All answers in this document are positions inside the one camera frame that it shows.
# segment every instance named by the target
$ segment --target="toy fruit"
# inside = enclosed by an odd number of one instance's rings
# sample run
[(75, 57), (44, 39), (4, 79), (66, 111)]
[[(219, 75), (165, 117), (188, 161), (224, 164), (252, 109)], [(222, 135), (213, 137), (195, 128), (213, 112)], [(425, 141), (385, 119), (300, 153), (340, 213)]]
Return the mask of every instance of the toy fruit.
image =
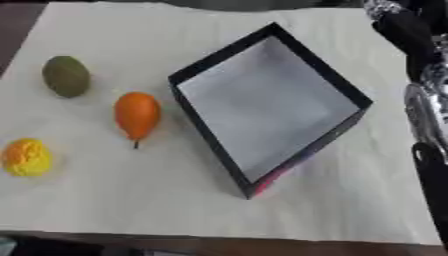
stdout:
[(37, 139), (19, 139), (2, 152), (4, 169), (15, 176), (39, 176), (51, 168), (52, 156)]
[(130, 140), (145, 138), (160, 119), (160, 106), (156, 99), (146, 93), (131, 92), (121, 96), (115, 103), (115, 121)]
[(47, 86), (65, 98), (84, 94), (90, 87), (90, 73), (77, 59), (70, 56), (56, 56), (50, 59), (42, 70)]

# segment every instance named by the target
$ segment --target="dark table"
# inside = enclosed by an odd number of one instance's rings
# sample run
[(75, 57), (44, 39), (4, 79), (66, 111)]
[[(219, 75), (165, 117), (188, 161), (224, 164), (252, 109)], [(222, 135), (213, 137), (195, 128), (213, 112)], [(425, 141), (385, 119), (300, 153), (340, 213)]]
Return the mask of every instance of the dark table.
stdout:
[[(0, 76), (34, 25), (45, 4), (0, 4)], [(309, 242), (280, 239), (228, 239), (120, 234), (74, 234), (35, 231), (0, 231), (12, 237), (36, 237), (89, 244), (127, 246), (138, 249), (178, 251), (203, 256), (443, 256), (441, 246)]]

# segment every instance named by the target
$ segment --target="cardboard box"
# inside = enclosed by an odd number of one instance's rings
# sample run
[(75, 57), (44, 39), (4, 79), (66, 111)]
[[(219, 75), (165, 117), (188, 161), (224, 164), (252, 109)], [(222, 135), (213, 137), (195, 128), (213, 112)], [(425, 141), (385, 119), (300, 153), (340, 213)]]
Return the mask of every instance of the cardboard box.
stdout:
[(169, 80), (247, 198), (347, 131), (372, 104), (276, 23)]

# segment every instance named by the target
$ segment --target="box rim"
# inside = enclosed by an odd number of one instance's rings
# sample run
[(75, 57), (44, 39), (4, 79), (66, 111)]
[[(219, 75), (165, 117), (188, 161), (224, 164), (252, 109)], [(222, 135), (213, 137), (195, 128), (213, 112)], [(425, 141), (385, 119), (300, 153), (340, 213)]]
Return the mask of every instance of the box rim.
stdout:
[[(233, 158), (229, 155), (227, 150), (222, 146), (218, 138), (213, 134), (209, 127), (202, 120), (200, 115), (196, 112), (195, 108), (192, 106), (190, 101), (185, 97), (183, 92), (180, 90), (179, 85), (199, 74), (205, 70), (216, 66), (238, 53), (252, 47), (253, 45), (265, 40), (266, 38), (274, 36), (281, 43), (283, 43), (292, 53), (294, 53), (298, 58), (301, 58), (306, 64), (313, 68), (320, 76), (322, 76), (326, 81), (328, 81), (339, 93), (344, 95), (348, 100), (350, 100), (354, 105), (356, 105), (359, 110), (354, 112), (352, 115), (348, 116), (346, 119), (341, 120), (341, 122), (335, 126), (333, 129), (322, 134), (314, 142), (309, 143), (302, 150), (288, 157), (281, 163), (277, 164), (271, 171), (267, 172), (265, 175), (261, 176), (254, 182), (250, 182), (249, 179), (244, 175), (244, 172), (235, 163)], [(358, 88), (351, 84), (348, 80), (337, 73), (333, 68), (326, 64), (322, 59), (315, 55), (311, 50), (309, 50), (305, 45), (295, 39), (289, 32), (283, 29), (279, 24), (273, 22), (261, 29), (252, 32), (251, 34), (231, 43), (230, 45), (206, 56), (205, 58), (194, 62), (193, 64), (175, 72), (168, 77), (170, 86), (175, 94), (177, 101), (181, 104), (184, 111), (187, 113), (189, 118), (195, 127), (199, 130), (202, 137), (207, 141), (212, 151), (219, 158), (221, 163), (226, 167), (231, 176), (235, 179), (238, 186), (243, 190), (246, 197), (251, 197), (257, 187), (266, 181), (271, 175), (277, 173), (281, 169), (285, 169), (288, 165), (292, 165), (294, 159), (306, 158), (306, 156), (301, 156), (302, 151), (306, 151), (307, 148), (311, 147), (316, 141), (319, 141), (326, 135), (334, 132), (339, 126), (350, 120), (353, 116), (359, 115), (360, 112), (364, 112), (370, 107), (373, 101), (368, 98), (364, 93), (362, 93)]]

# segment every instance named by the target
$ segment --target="yellow lemon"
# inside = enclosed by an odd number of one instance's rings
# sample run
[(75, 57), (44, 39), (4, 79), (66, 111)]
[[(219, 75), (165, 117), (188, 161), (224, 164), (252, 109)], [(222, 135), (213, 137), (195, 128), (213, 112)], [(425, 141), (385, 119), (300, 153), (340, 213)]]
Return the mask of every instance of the yellow lemon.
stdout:
[(19, 139), (11, 142), (2, 153), (2, 164), (15, 176), (39, 176), (51, 168), (52, 156), (37, 139)]

